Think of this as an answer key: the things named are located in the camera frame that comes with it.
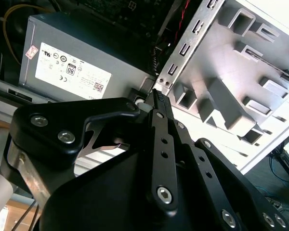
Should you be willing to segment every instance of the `hole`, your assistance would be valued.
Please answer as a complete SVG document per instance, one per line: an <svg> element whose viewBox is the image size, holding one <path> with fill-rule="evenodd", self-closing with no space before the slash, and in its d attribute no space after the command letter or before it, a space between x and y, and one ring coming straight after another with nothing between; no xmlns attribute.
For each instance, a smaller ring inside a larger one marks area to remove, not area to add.
<svg viewBox="0 0 289 231"><path fill-rule="evenodd" d="M209 177L209 178L212 178L212 177L213 177L209 172L206 172L206 175L207 175L207 177Z"/></svg>
<svg viewBox="0 0 289 231"><path fill-rule="evenodd" d="M271 31L268 31L266 28L262 28L261 32L263 32L265 35L267 35L268 37L272 39L275 38L275 34L271 33Z"/></svg>
<svg viewBox="0 0 289 231"><path fill-rule="evenodd" d="M182 46L179 54L182 55L182 56L185 56L190 47L191 46L189 46L186 43L184 43L184 45Z"/></svg>
<svg viewBox="0 0 289 231"><path fill-rule="evenodd" d="M171 64L171 66L170 66L170 68L168 70L168 74L172 76L177 68L178 68L178 66L176 66L174 64Z"/></svg>
<svg viewBox="0 0 289 231"><path fill-rule="evenodd" d="M167 143L168 143L167 140L164 139L164 138L162 138L162 142L163 142L164 144L167 144Z"/></svg>
<svg viewBox="0 0 289 231"><path fill-rule="evenodd" d="M243 139L246 140L248 143L254 144L261 136L262 136L262 134L254 131L254 130L250 130L250 131L243 137Z"/></svg>
<svg viewBox="0 0 289 231"><path fill-rule="evenodd" d="M165 152L161 152L160 154L162 155L162 157L164 157L164 158L166 158L166 159L168 158L167 153L165 153Z"/></svg>
<svg viewBox="0 0 289 231"><path fill-rule="evenodd" d="M276 116L275 117L276 119L280 120L281 122L285 123L287 120L283 117L280 117L280 116Z"/></svg>
<svg viewBox="0 0 289 231"><path fill-rule="evenodd" d="M26 101L29 101L29 102L32 102L32 98L26 96L26 95L23 95L22 93L19 93L19 92L16 92L12 89L8 89L8 93L11 94L11 95L14 95L18 98L21 98L23 100L26 100Z"/></svg>
<svg viewBox="0 0 289 231"><path fill-rule="evenodd" d="M84 141L83 141L83 147L87 147L87 145L89 144L92 136L94 134L94 131L86 131L85 132L85 138L84 138Z"/></svg>
<svg viewBox="0 0 289 231"><path fill-rule="evenodd" d="M198 20L192 30L192 32L197 35L199 34L199 32L201 31L202 27L204 25L204 22L200 22L200 20Z"/></svg>
<svg viewBox="0 0 289 231"><path fill-rule="evenodd" d="M202 156L199 156L199 159L204 162L204 158Z"/></svg>
<svg viewBox="0 0 289 231"><path fill-rule="evenodd" d="M218 0L210 0L207 4L208 9L211 11L216 6Z"/></svg>
<svg viewBox="0 0 289 231"><path fill-rule="evenodd" d="M248 157L248 155L244 154L244 153L239 153L240 155L244 156L244 157Z"/></svg>
<svg viewBox="0 0 289 231"><path fill-rule="evenodd" d="M271 132L271 131L269 131L269 130L263 130L263 132L265 132L265 133L268 134L268 135L272 135L272 134L273 134L273 132Z"/></svg>

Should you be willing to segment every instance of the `power supply unit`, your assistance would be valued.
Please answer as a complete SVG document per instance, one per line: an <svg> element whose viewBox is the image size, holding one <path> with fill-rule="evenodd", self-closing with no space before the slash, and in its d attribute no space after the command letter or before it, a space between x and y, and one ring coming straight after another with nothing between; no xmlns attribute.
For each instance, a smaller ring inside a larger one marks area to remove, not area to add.
<svg viewBox="0 0 289 231"><path fill-rule="evenodd" d="M99 19L64 13L28 20L19 84L56 101L149 91L150 44Z"/></svg>

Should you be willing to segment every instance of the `rectangular cutout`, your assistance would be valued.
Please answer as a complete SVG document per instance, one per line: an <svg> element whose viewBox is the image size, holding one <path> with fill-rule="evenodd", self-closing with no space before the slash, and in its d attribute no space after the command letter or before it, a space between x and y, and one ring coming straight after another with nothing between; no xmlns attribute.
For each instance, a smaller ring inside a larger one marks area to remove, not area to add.
<svg viewBox="0 0 289 231"><path fill-rule="evenodd" d="M180 55L185 56L191 46L184 43L180 50Z"/></svg>
<svg viewBox="0 0 289 231"><path fill-rule="evenodd" d="M253 60L255 62L259 62L257 56L263 56L262 53L243 42L237 42L234 51L242 55L244 58L248 60Z"/></svg>
<svg viewBox="0 0 289 231"><path fill-rule="evenodd" d="M24 95L22 93L16 92L16 91L14 91L12 89L8 89L8 93L13 95L13 96L16 96L18 98L21 98L23 100L26 100L28 102L32 102L32 98L30 98L30 97L28 97L28 96L26 96L26 95Z"/></svg>
<svg viewBox="0 0 289 231"><path fill-rule="evenodd" d="M279 33L272 29L271 27L267 26L264 23L255 22L251 28L251 31L255 32L256 35L259 37L269 41L275 42L275 39L279 36Z"/></svg>
<svg viewBox="0 0 289 231"><path fill-rule="evenodd" d="M268 135L272 135L272 134L273 134L273 132L268 131L268 130L263 130L263 131L264 131L264 133L266 133L266 134L268 134Z"/></svg>
<svg viewBox="0 0 289 231"><path fill-rule="evenodd" d="M172 76L177 68L178 68L178 66L176 66L174 64L171 64L171 66L170 66L170 68L168 70L168 74Z"/></svg>
<svg viewBox="0 0 289 231"><path fill-rule="evenodd" d="M197 101L196 94L193 90L186 88L182 84L178 83L173 88L173 95L177 105L189 110L195 105Z"/></svg>
<svg viewBox="0 0 289 231"><path fill-rule="evenodd" d="M199 32L201 31L202 27L204 25L204 22L201 22L200 20L198 20L192 30L192 32L197 35L199 34Z"/></svg>
<svg viewBox="0 0 289 231"><path fill-rule="evenodd" d="M243 8L226 8L223 11L220 23L234 33L245 36L255 20L256 17Z"/></svg>
<svg viewBox="0 0 289 231"><path fill-rule="evenodd" d="M268 91L274 93L275 95L281 97L281 98L286 98L289 94L289 91L280 86L279 84L275 83L274 81L264 77L259 83L263 88L267 89Z"/></svg>
<svg viewBox="0 0 289 231"><path fill-rule="evenodd" d="M244 154L244 153L239 153L240 155L244 156L244 157L248 157L248 155Z"/></svg>
<svg viewBox="0 0 289 231"><path fill-rule="evenodd" d="M280 116L275 116L276 119L280 120L281 122L285 123L287 120Z"/></svg>
<svg viewBox="0 0 289 231"><path fill-rule="evenodd" d="M218 0L210 0L209 3L207 4L208 9L211 11L213 8L216 6Z"/></svg>
<svg viewBox="0 0 289 231"><path fill-rule="evenodd" d="M250 130L244 137L240 138L247 141L250 144L254 144L262 134L256 132L255 130Z"/></svg>
<svg viewBox="0 0 289 231"><path fill-rule="evenodd" d="M272 110L257 101L251 100L249 97L246 97L243 101L243 104L250 110L257 112L258 114L268 117Z"/></svg>

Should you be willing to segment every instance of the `white label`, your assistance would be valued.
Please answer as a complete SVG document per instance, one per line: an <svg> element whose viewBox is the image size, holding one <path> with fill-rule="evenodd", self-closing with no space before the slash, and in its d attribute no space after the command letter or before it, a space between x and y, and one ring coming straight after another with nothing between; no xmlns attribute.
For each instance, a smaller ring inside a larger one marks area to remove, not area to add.
<svg viewBox="0 0 289 231"><path fill-rule="evenodd" d="M35 77L93 100L103 97L111 73L42 42Z"/></svg>
<svg viewBox="0 0 289 231"><path fill-rule="evenodd" d="M39 50L35 47L35 46L31 46L29 48L29 50L26 52L26 56L29 58L29 59L32 59L34 57L34 55L38 52Z"/></svg>

